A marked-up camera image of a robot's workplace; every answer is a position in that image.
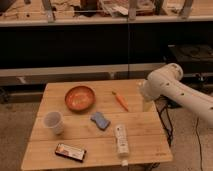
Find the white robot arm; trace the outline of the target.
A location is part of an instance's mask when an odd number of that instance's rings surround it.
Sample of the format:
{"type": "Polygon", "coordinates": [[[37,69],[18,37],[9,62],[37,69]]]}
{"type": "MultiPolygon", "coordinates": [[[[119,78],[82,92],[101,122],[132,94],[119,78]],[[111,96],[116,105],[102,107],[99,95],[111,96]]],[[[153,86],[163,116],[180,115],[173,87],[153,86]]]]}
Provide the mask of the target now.
{"type": "Polygon", "coordinates": [[[145,101],[153,101],[160,95],[166,96],[213,127],[213,97],[184,85],[180,82],[182,77],[182,68],[170,63],[153,70],[139,84],[139,91],[145,101]]]}

